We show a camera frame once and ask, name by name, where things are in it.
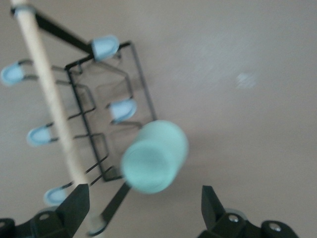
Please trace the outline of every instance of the white pole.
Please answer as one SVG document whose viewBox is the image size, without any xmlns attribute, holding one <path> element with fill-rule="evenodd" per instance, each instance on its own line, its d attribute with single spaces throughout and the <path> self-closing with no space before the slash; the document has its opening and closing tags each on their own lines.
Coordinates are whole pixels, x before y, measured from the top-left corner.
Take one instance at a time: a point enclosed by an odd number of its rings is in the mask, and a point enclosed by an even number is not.
<svg viewBox="0 0 317 238">
<path fill-rule="evenodd" d="M 29 4 L 28 0 L 11 0 L 13 7 L 21 4 Z M 55 84 L 55 78 L 51 70 L 51 64 L 46 54 L 39 27 L 35 20 L 34 12 L 30 9 L 20 9 L 16 13 L 16 18 L 21 28 L 21 32 L 28 48 L 29 54 L 34 61 L 35 70 L 39 76 L 39 82 L 44 93 L 46 102 L 54 120 L 60 144 L 65 154 L 66 165 L 74 185 L 89 184 L 85 171 L 80 163 L 80 156 L 77 146 L 74 143 L 71 130 L 67 122 L 66 111 L 61 100 L 59 90 Z M 90 211 L 87 215 L 89 230 L 96 232 L 104 226 L 100 213 L 95 207 L 93 196 L 90 194 Z"/>
</svg>

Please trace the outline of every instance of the plastic cup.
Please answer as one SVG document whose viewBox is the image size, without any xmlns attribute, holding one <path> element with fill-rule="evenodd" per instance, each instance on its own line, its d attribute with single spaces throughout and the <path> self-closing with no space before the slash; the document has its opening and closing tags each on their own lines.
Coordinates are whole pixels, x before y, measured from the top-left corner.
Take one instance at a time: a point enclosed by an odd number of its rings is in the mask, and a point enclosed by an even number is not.
<svg viewBox="0 0 317 238">
<path fill-rule="evenodd" d="M 142 193 L 167 188 L 188 154 L 188 140 L 176 124 L 156 120 L 145 125 L 121 160 L 127 183 Z"/>
</svg>

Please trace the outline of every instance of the bolt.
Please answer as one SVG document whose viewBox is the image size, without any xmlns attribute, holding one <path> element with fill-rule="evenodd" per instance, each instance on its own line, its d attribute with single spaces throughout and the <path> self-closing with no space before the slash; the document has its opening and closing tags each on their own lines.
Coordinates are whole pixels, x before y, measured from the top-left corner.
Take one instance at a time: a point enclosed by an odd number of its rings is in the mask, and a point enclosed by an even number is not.
<svg viewBox="0 0 317 238">
<path fill-rule="evenodd" d="M 233 214 L 229 215 L 229 220 L 231 222 L 238 222 L 239 221 L 238 217 L 236 215 L 233 215 Z"/>
<path fill-rule="evenodd" d="M 269 227 L 276 232 L 280 232 L 282 230 L 282 228 L 276 223 L 270 223 Z"/>
</svg>

